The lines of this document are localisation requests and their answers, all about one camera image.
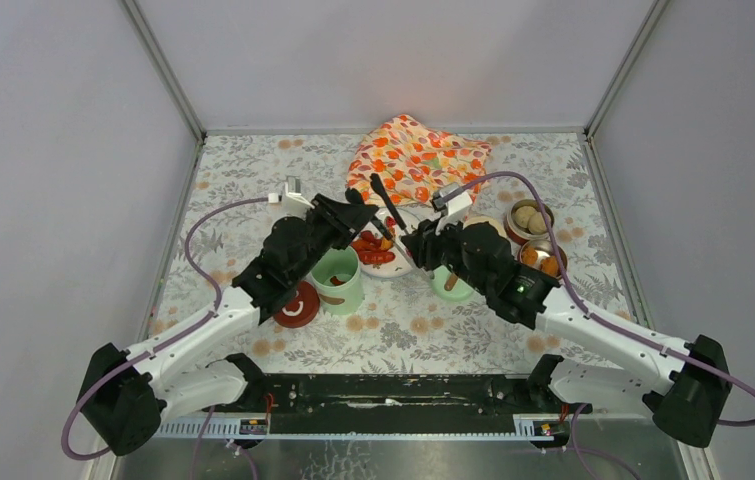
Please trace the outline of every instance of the white plate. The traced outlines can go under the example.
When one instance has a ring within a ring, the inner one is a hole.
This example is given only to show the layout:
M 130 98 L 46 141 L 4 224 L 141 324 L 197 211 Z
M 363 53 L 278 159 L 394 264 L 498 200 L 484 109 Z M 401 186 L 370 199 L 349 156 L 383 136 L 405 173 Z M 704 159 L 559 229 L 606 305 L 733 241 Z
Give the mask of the white plate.
M 403 208 L 399 208 L 398 213 L 401 214 L 401 217 L 406 223 L 406 228 L 408 228 L 410 231 L 412 231 L 412 229 L 418 226 L 419 219 L 412 212 L 408 210 L 404 210 Z M 376 215 L 376 217 L 383 223 L 386 223 L 386 218 L 389 216 L 390 216 L 389 210 L 387 210 L 386 208 L 381 208 L 380 210 L 378 210 L 377 215 Z M 377 228 L 374 227 L 374 225 L 371 225 L 370 223 L 368 224 L 368 226 L 366 226 L 362 230 L 373 233 L 374 236 L 376 236 L 377 238 L 382 237 L 380 232 L 377 231 Z M 401 227 L 397 225 L 395 225 L 395 235 L 397 235 L 398 237 L 403 235 L 403 230 L 401 230 Z M 384 263 L 382 265 L 365 265 L 362 262 L 359 262 L 359 265 L 362 268 L 363 273 L 367 273 L 368 275 L 371 275 L 372 277 L 377 277 L 377 278 L 397 278 L 411 272 L 415 268 L 415 266 L 410 265 L 409 262 L 407 262 L 401 256 L 400 251 L 398 251 L 398 248 L 400 246 L 401 246 L 400 240 L 398 240 L 395 243 L 395 246 L 393 246 L 389 250 L 390 252 L 395 254 L 395 259 L 389 263 Z

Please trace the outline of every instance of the orange patterned cloth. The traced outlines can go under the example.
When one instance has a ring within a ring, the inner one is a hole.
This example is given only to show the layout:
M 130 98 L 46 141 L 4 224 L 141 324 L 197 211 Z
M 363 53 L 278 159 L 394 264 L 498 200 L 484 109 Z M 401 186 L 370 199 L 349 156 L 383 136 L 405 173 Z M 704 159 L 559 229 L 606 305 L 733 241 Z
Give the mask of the orange patterned cloth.
M 431 130 L 409 115 L 398 115 L 365 136 L 348 172 L 348 187 L 367 203 L 382 205 L 371 191 L 377 172 L 395 205 L 427 203 L 436 190 L 463 185 L 486 174 L 483 162 L 492 147 L 448 132 Z M 471 192 L 476 198 L 482 185 Z

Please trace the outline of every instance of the green cup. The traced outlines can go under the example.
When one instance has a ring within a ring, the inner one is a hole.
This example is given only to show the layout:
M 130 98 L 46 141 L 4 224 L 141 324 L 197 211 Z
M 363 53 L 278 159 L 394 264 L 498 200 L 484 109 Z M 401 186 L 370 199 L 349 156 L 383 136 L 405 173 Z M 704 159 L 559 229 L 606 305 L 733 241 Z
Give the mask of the green cup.
M 310 281 L 318 291 L 321 305 L 332 315 L 348 315 L 362 304 L 362 271 L 353 248 L 330 249 L 309 273 Z

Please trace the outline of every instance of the white wall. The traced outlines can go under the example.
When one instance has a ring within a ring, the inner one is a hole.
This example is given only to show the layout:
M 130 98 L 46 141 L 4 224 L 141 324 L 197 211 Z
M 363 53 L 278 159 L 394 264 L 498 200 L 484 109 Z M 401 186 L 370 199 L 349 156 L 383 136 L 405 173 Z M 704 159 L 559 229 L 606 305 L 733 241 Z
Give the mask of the white wall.
M 139 331 L 192 149 L 117 1 L 0 1 L 0 479 L 79 476 L 62 423 Z
M 143 0 L 208 129 L 585 125 L 652 0 Z
M 597 144 L 659 327 L 716 338 L 755 386 L 755 2 L 672 2 Z M 732 393 L 725 417 L 752 415 Z M 712 446 L 755 478 L 755 428 Z

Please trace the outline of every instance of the metal bowl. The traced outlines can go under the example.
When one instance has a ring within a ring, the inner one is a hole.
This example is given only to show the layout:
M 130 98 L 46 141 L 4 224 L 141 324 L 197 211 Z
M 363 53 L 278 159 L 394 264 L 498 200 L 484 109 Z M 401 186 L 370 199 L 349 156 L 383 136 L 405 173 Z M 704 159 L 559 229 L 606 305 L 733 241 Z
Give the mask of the metal bowl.
M 536 259 L 536 263 L 534 263 L 533 265 L 528 265 L 529 267 L 533 267 L 536 270 L 542 270 L 542 260 L 554 256 L 554 245 L 549 240 L 530 240 L 529 242 L 526 242 L 521 246 L 521 248 L 518 250 L 518 255 L 516 255 L 518 261 L 523 265 L 527 264 L 521 261 L 521 254 L 524 253 L 524 251 L 529 247 L 535 248 L 536 252 L 539 254 L 539 258 Z M 568 256 L 565 254 L 565 251 L 562 249 L 562 247 L 557 245 L 557 248 L 560 249 L 560 258 L 563 259 L 563 268 L 559 269 L 556 276 L 556 278 L 560 280 L 562 279 L 562 272 L 564 270 L 568 271 Z
M 519 245 L 524 245 L 530 240 L 543 240 L 548 238 L 548 232 L 541 233 L 539 235 L 534 235 L 530 233 L 530 230 L 527 230 L 526 228 L 518 226 L 517 223 L 512 219 L 512 214 L 516 210 L 518 210 L 521 207 L 531 206 L 535 208 L 537 211 L 539 210 L 539 204 L 536 203 L 535 200 L 519 200 L 512 204 L 512 207 L 510 207 L 506 215 L 504 216 L 504 227 L 507 230 L 507 236 L 510 237 L 512 241 Z M 551 210 L 551 207 L 549 207 L 547 204 L 545 205 L 545 212 L 548 214 L 548 217 L 551 219 L 551 228 L 554 227 L 554 223 L 557 220 L 557 217 L 554 215 L 554 211 Z

